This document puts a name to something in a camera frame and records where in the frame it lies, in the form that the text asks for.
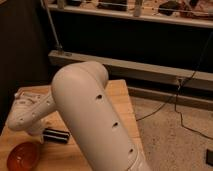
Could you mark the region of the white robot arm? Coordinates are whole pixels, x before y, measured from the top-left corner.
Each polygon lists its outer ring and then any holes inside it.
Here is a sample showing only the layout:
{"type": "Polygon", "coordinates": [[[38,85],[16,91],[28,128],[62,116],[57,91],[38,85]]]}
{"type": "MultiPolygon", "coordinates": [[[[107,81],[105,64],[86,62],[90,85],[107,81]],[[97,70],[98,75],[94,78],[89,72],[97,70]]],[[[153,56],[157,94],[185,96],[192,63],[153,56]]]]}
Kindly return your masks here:
{"type": "Polygon", "coordinates": [[[34,129],[57,111],[93,171],[151,171],[106,95],[107,83],[102,64],[69,64],[55,74],[47,94],[37,99],[16,96],[8,127],[34,129]]]}

